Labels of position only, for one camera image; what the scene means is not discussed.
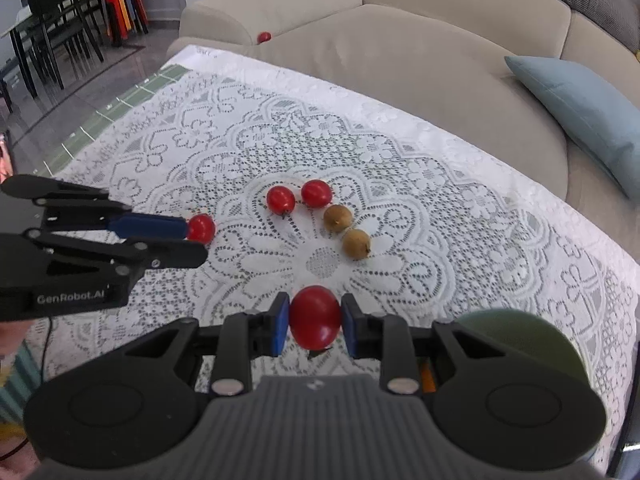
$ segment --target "beige sofa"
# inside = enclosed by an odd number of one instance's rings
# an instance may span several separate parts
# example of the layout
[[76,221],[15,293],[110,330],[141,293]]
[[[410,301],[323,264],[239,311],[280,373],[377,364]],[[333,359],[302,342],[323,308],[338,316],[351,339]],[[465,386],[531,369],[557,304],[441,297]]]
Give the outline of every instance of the beige sofa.
[[[257,44],[261,31],[273,39]],[[173,55],[213,46],[366,94],[500,158],[640,260],[640,208],[564,134],[504,56],[582,63],[640,107],[634,54],[559,0],[201,0]]]

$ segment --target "black chair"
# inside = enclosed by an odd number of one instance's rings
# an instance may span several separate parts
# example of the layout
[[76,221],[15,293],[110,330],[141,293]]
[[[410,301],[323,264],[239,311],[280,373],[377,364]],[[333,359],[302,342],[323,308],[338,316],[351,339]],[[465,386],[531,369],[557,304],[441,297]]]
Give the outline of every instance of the black chair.
[[88,17],[92,23],[94,24],[95,33],[98,35],[98,40],[100,40],[100,44],[104,45],[104,40],[102,38],[102,33],[100,31],[100,27],[98,27],[98,22],[95,20],[95,13],[100,12],[102,16],[102,22],[106,27],[106,19],[104,17],[104,10],[102,9],[101,0],[80,0],[80,6],[86,5],[84,10],[84,15]]
[[4,98],[4,103],[9,110],[9,113],[13,113],[11,97],[9,97],[9,89],[4,81],[4,78],[11,70],[18,66],[18,59],[16,57],[10,59],[5,66],[0,68],[0,97]]
[[[56,63],[56,57],[54,49],[66,44],[69,45],[72,39],[75,39],[82,45],[84,53],[89,57],[89,51],[84,42],[84,34],[89,39],[91,46],[94,48],[98,59],[103,62],[104,58],[98,47],[98,43],[95,41],[94,35],[86,22],[84,12],[78,3],[78,0],[27,0],[29,7],[34,16],[38,19],[39,31],[33,36],[33,41],[36,44],[42,44],[44,48],[42,53],[46,54],[48,59],[45,59],[45,65],[52,69],[53,75],[60,85],[61,89],[64,89],[62,78],[60,77],[60,70]],[[65,3],[70,1],[71,4],[65,7]]]

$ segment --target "blue gripper pad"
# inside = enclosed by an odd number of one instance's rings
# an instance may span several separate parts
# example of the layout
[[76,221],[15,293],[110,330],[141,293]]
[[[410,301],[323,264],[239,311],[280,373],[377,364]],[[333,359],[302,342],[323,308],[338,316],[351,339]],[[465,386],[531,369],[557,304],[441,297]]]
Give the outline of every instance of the blue gripper pad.
[[120,238],[172,238],[187,237],[188,226],[184,218],[174,216],[126,213],[109,222],[107,229]]
[[285,292],[280,292],[273,303],[274,305],[271,307],[273,308],[277,303],[279,311],[276,314],[275,333],[273,334],[271,344],[273,345],[273,355],[278,356],[284,348],[284,341],[287,338],[287,328],[289,328],[289,295]]
[[344,303],[344,300],[340,302],[340,310],[342,312],[342,333],[344,334],[344,342],[347,345],[347,352],[350,357],[355,357],[356,350],[356,334],[353,317],[349,312],[349,309]]

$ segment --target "red cherry tomato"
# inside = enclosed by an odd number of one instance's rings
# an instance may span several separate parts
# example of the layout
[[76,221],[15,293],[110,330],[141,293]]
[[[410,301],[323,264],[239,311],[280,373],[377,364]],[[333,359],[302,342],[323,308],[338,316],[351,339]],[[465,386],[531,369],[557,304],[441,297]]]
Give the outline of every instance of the red cherry tomato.
[[300,290],[289,306],[289,326],[296,342],[307,350],[323,350],[338,335],[342,315],[333,293],[321,285]]
[[310,180],[302,186],[302,202],[309,207],[324,207],[331,203],[334,194],[326,182]]
[[265,41],[269,41],[270,39],[270,32],[261,32],[260,34],[258,34],[258,43],[264,43]]
[[216,225],[211,217],[205,213],[194,216],[187,223],[189,231],[187,232],[187,240],[194,240],[203,245],[211,243],[216,235]]
[[296,206],[296,197],[288,187],[273,186],[267,192],[267,207],[269,210],[278,215],[288,215]]

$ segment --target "lace tablecloth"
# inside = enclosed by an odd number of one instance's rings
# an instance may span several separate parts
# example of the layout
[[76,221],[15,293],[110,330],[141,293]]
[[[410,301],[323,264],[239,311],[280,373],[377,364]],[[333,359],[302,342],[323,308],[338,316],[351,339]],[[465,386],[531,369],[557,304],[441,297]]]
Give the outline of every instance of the lace tablecloth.
[[[516,308],[554,323],[580,352],[609,414],[593,459],[604,469],[632,378],[640,270],[628,254],[539,184],[400,110],[228,52],[192,46],[172,62],[193,72],[59,176],[108,187],[139,212],[212,214],[209,259],[148,271],[126,308],[59,319],[50,373],[177,317],[219,323],[314,283],[422,326]],[[369,258],[346,258],[322,211],[298,205],[282,219],[266,210],[271,186],[299,190],[310,178],[327,181],[371,235]],[[313,360],[289,339],[280,358],[255,363],[254,378],[358,371],[378,368],[351,361],[341,338]]]

